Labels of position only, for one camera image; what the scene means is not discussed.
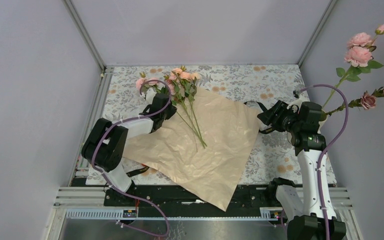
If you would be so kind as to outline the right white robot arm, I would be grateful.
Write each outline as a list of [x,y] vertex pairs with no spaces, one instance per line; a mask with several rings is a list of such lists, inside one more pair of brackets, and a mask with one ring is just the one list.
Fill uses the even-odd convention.
[[257,118],[267,126],[262,134],[288,132],[301,170],[303,198],[290,180],[274,178],[267,191],[267,201],[281,205],[287,217],[289,240],[342,240],[346,224],[336,215],[326,174],[326,139],[319,133],[322,107],[304,101],[300,106],[279,100],[271,108],[260,106]]

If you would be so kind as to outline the large pink rose stem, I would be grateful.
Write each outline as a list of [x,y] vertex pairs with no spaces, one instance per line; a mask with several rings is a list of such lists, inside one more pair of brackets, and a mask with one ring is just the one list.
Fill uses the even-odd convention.
[[359,75],[369,74],[373,69],[380,69],[384,65],[374,60],[373,52],[377,46],[375,44],[377,38],[384,35],[384,24],[378,26],[372,37],[366,32],[357,33],[351,37],[347,44],[347,51],[344,56],[344,61],[349,64],[348,69],[342,67],[336,68],[336,74],[339,77],[339,82],[334,86],[339,86],[345,82],[358,82],[361,80]]

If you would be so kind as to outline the peach paper flower bouquet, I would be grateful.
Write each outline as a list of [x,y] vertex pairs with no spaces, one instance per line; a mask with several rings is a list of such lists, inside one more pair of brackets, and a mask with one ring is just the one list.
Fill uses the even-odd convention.
[[226,211],[259,133],[259,111],[204,88],[194,110],[207,144],[177,114],[150,134],[130,138],[123,157],[151,167],[200,199]]

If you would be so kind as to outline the light pink rose stem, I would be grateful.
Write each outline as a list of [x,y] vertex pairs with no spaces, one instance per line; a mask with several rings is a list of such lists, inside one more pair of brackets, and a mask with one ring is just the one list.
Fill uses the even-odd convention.
[[135,84],[142,98],[145,98],[150,93],[169,93],[169,88],[163,83],[160,78],[148,78],[144,72],[140,73],[140,78],[136,81]]

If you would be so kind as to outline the dusty mauve rose stem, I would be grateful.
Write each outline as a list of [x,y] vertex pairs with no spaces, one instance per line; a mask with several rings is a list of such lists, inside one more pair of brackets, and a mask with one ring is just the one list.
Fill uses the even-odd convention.
[[365,91],[360,98],[351,100],[347,106],[349,108],[363,108],[364,110],[370,110],[376,107],[378,98],[384,98],[384,86],[375,89],[373,93]]

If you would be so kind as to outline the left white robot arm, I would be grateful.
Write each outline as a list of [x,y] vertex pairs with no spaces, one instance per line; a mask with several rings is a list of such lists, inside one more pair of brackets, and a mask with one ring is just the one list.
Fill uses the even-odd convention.
[[134,182],[121,163],[127,141],[154,133],[176,111],[177,108],[172,105],[168,94],[157,93],[138,117],[114,123],[100,118],[94,124],[80,154],[117,191],[115,197],[122,205],[128,206],[135,200],[135,192],[131,189]]

